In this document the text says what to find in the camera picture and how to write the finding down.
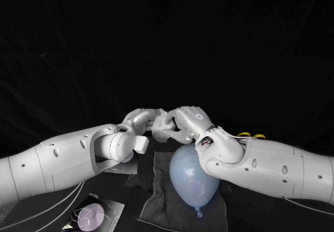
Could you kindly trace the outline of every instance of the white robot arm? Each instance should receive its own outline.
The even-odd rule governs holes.
[[[159,111],[137,109],[118,125],[107,124],[59,135],[0,159],[0,208],[29,196],[69,188],[120,162],[144,154]]]
[[[200,165],[209,175],[272,197],[334,205],[333,157],[274,141],[232,136],[222,127],[210,126],[199,107],[177,108],[169,112],[167,121],[173,117],[183,129],[163,133],[184,144],[196,139]]]

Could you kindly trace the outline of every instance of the gray towel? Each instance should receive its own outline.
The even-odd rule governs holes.
[[[173,154],[154,153],[154,194],[137,220],[174,232],[228,232],[226,204],[219,190],[207,205],[200,208],[202,218],[197,218],[195,208],[176,192],[169,175]]]

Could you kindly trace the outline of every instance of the robot forearm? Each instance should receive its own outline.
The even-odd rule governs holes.
[[[0,207],[29,196],[69,188],[146,153],[148,139],[128,124],[107,124],[59,135],[0,159]]]
[[[333,157],[252,138],[242,148],[218,128],[200,136],[196,150],[202,168],[216,178],[274,197],[334,204]]]

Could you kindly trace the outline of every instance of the yellow object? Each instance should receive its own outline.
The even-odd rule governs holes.
[[[262,134],[256,134],[256,135],[254,136],[254,138],[256,138],[256,139],[266,139],[265,135],[262,135]]]
[[[238,137],[251,137],[251,134],[248,132],[242,132],[236,136]]]

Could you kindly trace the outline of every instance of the light blue balloon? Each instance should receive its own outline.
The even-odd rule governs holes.
[[[203,207],[218,190],[220,179],[202,169],[195,143],[179,147],[170,160],[169,174],[174,189],[184,202],[195,207],[202,218]]]

